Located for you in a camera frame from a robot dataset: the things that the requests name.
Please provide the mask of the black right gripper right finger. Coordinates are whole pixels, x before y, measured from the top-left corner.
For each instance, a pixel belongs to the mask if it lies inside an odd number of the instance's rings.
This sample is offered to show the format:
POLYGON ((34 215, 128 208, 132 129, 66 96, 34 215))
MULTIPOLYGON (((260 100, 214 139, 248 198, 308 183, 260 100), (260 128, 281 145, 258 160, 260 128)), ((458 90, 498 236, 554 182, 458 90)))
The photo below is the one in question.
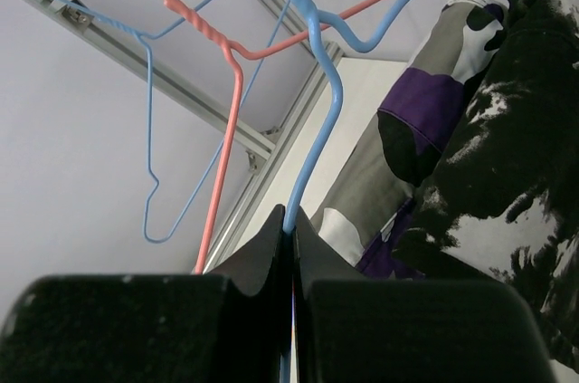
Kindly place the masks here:
POLYGON ((551 382, 533 315, 492 281, 364 277, 296 217, 301 382, 551 382))

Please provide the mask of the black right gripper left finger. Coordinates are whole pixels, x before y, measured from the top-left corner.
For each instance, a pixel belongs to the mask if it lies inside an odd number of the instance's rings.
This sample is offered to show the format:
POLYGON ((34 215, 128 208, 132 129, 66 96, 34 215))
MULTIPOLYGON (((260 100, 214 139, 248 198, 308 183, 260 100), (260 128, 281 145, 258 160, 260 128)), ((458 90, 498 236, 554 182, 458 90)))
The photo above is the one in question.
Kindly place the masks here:
POLYGON ((4 382, 278 382, 285 210, 209 273, 32 282, 1 329, 4 382))

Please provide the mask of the black white patterned trousers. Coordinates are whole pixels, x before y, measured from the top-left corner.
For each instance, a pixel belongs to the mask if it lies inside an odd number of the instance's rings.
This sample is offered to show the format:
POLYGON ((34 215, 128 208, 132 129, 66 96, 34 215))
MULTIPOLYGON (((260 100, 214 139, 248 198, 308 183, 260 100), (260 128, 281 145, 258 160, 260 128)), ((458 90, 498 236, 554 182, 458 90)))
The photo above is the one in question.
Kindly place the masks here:
POLYGON ((508 33, 395 259, 429 279, 493 278, 578 366, 578 0, 508 0, 508 33))

